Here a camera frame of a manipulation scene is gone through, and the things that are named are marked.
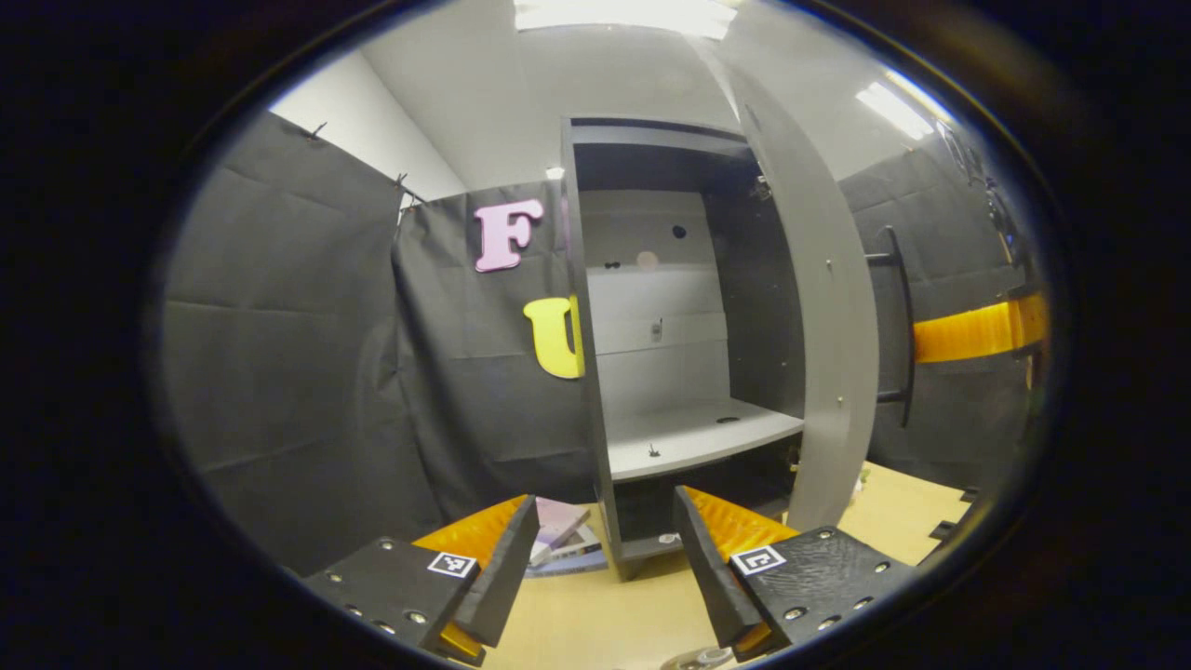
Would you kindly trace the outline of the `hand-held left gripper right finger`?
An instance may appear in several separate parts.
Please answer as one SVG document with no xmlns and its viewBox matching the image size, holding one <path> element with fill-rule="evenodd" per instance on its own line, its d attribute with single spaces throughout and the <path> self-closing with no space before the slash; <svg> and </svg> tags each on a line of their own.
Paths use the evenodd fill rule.
<svg viewBox="0 0 1191 670">
<path fill-rule="evenodd" d="M 844 530 L 790 530 L 690 486 L 672 512 L 717 643 L 738 662 L 805 649 L 917 572 Z"/>
</svg>

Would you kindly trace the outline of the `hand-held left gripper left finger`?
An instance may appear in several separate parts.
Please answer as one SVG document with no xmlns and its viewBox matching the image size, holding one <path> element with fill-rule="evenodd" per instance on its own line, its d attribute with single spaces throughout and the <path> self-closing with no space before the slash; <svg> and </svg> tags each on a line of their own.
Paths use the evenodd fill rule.
<svg viewBox="0 0 1191 670">
<path fill-rule="evenodd" d="M 378 537 L 303 586 L 388 640 L 481 666 L 501 643 L 540 528 L 536 496 L 519 495 L 413 541 Z"/>
</svg>

